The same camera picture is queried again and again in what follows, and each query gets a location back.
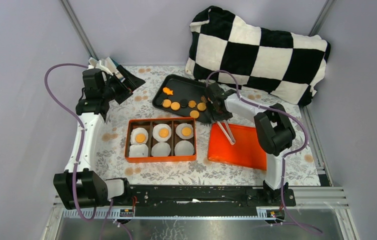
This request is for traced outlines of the black baking tray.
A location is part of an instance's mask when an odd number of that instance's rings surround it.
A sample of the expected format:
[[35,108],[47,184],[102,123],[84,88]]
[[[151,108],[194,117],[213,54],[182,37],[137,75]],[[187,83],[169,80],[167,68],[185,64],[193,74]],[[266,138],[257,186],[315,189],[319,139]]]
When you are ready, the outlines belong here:
[[[173,90],[173,95],[165,95],[162,91],[162,88],[164,87],[168,87],[169,89]],[[182,99],[187,99],[188,101],[196,101],[196,103],[199,104],[202,101],[202,97],[205,96],[206,86],[204,83],[176,74],[170,74],[160,84],[160,87],[158,88],[156,95],[152,99],[152,105],[157,109],[164,110],[166,112],[173,113],[181,117],[189,117],[190,112],[193,110],[197,110],[197,107],[180,107],[179,110],[174,111],[170,107],[165,108],[162,105],[156,105],[155,100],[157,98],[163,98],[163,100],[169,99],[172,102],[179,103]]]

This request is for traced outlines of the orange compartment box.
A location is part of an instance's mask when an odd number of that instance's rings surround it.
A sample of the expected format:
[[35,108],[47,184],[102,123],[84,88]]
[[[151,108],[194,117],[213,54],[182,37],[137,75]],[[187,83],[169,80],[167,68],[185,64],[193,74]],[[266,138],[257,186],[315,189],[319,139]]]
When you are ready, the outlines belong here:
[[129,163],[188,162],[197,159],[192,117],[132,119],[124,157]]

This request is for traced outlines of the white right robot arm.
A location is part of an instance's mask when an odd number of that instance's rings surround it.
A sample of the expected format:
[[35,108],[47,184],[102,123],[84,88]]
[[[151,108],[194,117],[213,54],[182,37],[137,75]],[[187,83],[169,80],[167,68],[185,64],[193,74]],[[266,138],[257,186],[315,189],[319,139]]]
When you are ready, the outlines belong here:
[[289,153],[295,130],[288,114],[281,104],[261,105],[243,98],[238,90],[223,90],[217,83],[206,87],[206,105],[219,129],[230,145],[237,143],[228,120],[236,114],[254,123],[258,143],[266,153],[266,177],[264,185],[269,187],[263,192],[266,204],[276,206],[283,200],[280,190],[285,183],[286,163],[284,157]]

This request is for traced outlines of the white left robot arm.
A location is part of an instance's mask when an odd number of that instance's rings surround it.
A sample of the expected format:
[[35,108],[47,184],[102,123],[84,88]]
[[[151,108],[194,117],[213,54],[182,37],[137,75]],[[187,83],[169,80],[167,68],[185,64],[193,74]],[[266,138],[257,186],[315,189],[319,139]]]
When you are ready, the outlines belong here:
[[88,66],[82,72],[83,88],[74,110],[64,109],[77,120],[73,149],[64,169],[53,178],[53,185],[66,209],[96,208],[112,198],[127,205],[132,198],[124,178],[103,180],[96,172],[97,138],[106,125],[110,102],[122,104],[145,81],[122,65]]

